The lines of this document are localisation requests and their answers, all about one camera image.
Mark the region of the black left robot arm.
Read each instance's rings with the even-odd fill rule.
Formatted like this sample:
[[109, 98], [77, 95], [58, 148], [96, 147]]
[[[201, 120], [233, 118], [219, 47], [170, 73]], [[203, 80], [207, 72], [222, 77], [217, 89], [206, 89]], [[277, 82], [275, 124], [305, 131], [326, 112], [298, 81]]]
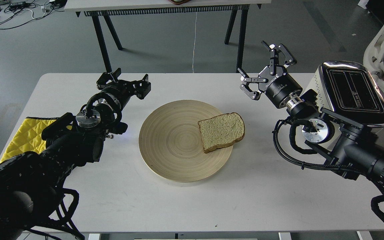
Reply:
[[64, 188], [65, 180], [76, 167], [100, 160], [105, 139], [127, 130], [121, 118], [130, 98], [143, 100], [151, 91], [148, 74], [135, 81], [120, 80], [120, 74], [120, 68], [102, 73], [99, 93], [77, 115], [67, 112], [43, 130], [43, 152], [26, 151], [0, 163], [0, 240], [15, 240], [23, 231], [57, 239], [34, 227], [85, 239], [72, 221], [79, 193]]

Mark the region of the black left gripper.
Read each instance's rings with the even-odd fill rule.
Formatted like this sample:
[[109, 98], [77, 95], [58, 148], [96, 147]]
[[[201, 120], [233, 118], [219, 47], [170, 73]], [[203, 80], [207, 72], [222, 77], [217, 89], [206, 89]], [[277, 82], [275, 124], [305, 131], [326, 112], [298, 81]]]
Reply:
[[148, 74], [145, 74], [141, 80], [126, 81], [119, 80], [121, 68], [114, 72], [104, 72], [96, 81], [98, 89], [108, 94], [117, 106], [126, 106], [131, 96], [135, 95], [143, 100], [151, 91], [151, 82], [148, 80]]

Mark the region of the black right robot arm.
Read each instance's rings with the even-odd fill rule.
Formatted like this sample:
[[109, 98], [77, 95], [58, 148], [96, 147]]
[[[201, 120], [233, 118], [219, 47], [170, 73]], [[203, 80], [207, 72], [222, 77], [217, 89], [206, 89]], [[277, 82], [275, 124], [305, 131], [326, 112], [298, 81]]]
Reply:
[[297, 63], [283, 44], [262, 44], [269, 64], [250, 77], [241, 68], [241, 90], [252, 100], [264, 94], [289, 116], [272, 132], [278, 154], [302, 169], [332, 171], [351, 180], [366, 177], [380, 191], [371, 210], [384, 223], [384, 148], [375, 129], [384, 128], [384, 100], [369, 71], [353, 61], [325, 61], [307, 91], [287, 72]]

